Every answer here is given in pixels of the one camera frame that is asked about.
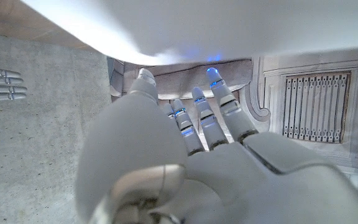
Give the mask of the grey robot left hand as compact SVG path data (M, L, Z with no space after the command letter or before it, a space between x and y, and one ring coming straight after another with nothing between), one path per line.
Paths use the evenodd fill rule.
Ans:
M358 223L358 190L323 156L259 132L215 68L206 72L233 142L199 88L202 144L180 100L160 107L141 69L96 118L78 163L85 223Z

